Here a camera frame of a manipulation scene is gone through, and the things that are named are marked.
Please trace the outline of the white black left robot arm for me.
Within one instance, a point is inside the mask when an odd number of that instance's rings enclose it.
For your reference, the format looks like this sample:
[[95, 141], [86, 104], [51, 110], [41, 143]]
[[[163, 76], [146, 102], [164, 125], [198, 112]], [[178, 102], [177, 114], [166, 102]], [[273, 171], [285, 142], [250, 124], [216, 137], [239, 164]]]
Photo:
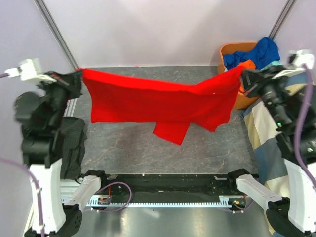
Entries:
[[60, 173], [64, 135], [61, 124], [67, 102], [81, 96], [83, 71], [68, 74], [54, 71], [39, 76], [44, 96], [20, 95], [14, 104], [15, 120], [21, 124], [23, 162], [31, 174], [34, 210], [28, 237], [71, 237], [82, 222], [82, 212], [92, 196], [104, 194], [108, 181], [104, 171], [90, 170], [66, 200], [61, 200]]

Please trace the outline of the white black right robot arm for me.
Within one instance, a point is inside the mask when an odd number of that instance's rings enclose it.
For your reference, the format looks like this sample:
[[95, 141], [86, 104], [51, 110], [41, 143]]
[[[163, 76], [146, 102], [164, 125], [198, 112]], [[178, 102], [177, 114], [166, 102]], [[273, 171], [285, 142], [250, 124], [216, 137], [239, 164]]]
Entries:
[[316, 233], [316, 87], [307, 66], [246, 69], [241, 83], [247, 97], [260, 97], [277, 126], [277, 145], [287, 169], [289, 197], [275, 194], [248, 171], [228, 174], [227, 191], [247, 194], [285, 237]]

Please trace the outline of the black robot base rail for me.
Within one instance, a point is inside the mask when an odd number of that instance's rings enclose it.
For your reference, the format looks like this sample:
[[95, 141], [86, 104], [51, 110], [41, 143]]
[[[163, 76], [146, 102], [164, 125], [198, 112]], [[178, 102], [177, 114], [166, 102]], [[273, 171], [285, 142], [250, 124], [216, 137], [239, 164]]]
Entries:
[[189, 192], [208, 195], [243, 196], [228, 174], [107, 174], [101, 188], [112, 182], [126, 183], [136, 192]]

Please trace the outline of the red t shirt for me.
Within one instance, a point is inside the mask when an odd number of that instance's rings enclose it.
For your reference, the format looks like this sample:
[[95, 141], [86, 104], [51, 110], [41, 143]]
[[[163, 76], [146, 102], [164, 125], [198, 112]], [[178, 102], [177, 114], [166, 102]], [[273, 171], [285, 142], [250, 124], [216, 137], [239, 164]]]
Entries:
[[181, 145], [192, 123], [214, 132], [229, 121], [242, 71], [237, 66], [189, 85], [84, 69], [83, 82], [93, 123], [153, 122], [156, 136]]

